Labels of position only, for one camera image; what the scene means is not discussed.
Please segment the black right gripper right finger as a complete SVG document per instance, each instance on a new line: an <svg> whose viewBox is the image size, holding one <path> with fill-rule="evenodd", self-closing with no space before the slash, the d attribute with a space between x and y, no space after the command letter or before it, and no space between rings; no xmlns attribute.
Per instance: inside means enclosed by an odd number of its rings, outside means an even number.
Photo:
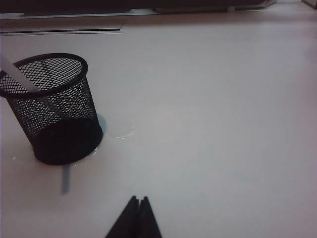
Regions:
<svg viewBox="0 0 317 238"><path fill-rule="evenodd" d="M140 203L139 210L139 237L162 238L149 199L145 196Z"/></svg>

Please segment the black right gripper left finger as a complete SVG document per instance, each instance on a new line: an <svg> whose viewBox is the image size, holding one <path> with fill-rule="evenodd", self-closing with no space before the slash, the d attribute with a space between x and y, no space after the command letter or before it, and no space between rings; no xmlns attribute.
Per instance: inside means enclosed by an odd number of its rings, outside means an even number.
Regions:
<svg viewBox="0 0 317 238"><path fill-rule="evenodd" d="M134 238L137 229L139 200L132 196L125 208L109 230L106 238Z"/></svg>

